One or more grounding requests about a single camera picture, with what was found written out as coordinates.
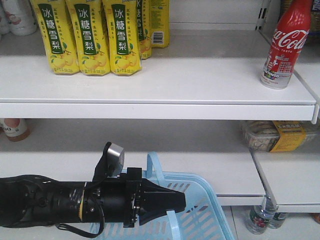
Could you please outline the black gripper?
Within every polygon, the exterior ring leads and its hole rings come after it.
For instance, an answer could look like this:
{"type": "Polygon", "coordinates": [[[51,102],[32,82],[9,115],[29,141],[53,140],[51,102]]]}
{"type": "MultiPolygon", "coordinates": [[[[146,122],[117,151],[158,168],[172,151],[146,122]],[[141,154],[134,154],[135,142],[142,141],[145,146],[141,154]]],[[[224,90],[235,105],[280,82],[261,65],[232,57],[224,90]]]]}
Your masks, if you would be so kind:
{"type": "Polygon", "coordinates": [[[186,196],[183,192],[142,179],[140,167],[129,167],[126,173],[95,183],[86,188],[82,206],[85,223],[122,223],[125,228],[144,225],[163,217],[167,211],[183,212],[186,196]]]}

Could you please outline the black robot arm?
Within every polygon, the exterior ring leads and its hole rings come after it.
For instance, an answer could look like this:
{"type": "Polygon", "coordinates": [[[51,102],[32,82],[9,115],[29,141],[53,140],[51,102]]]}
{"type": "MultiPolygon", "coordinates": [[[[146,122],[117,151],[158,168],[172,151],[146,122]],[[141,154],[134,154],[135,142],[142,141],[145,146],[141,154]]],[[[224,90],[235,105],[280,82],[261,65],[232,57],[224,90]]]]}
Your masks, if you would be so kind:
{"type": "Polygon", "coordinates": [[[0,180],[0,225],[4,228],[55,226],[93,239],[106,223],[132,228],[185,208],[183,192],[149,181],[135,167],[117,177],[90,182],[34,174],[0,180]]]}

